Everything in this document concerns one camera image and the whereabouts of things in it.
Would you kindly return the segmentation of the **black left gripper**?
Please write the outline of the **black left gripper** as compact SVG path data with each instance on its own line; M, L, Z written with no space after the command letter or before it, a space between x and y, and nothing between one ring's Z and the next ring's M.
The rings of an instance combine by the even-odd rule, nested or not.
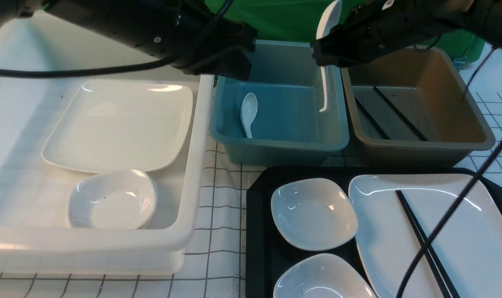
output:
M218 75L238 81L249 79L258 30L248 23L223 19L198 47L173 62L187 75Z

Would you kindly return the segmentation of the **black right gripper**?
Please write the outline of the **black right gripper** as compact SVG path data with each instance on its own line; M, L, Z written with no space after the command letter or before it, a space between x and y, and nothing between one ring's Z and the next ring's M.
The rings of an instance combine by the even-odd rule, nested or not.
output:
M343 23L342 2L332 1L323 11L311 43L318 66L364 65L446 32L444 23L419 0L374 0L357 5Z

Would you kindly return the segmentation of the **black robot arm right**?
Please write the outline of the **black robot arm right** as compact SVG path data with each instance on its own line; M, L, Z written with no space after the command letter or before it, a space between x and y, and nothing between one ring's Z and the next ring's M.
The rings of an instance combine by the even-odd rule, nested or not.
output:
M455 30L502 49L502 0L374 0L310 46L318 66L352 67Z

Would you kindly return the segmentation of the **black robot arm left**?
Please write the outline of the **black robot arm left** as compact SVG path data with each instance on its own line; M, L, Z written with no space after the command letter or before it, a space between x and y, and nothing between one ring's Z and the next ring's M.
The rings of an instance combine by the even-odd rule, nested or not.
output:
M245 81L252 68L246 53L255 51L258 32L245 22L225 18L232 3L225 1L213 13L203 0L0 0L0 26L43 11L156 58L154 62L85 70L0 69L0 77L65 79L169 65L186 75Z

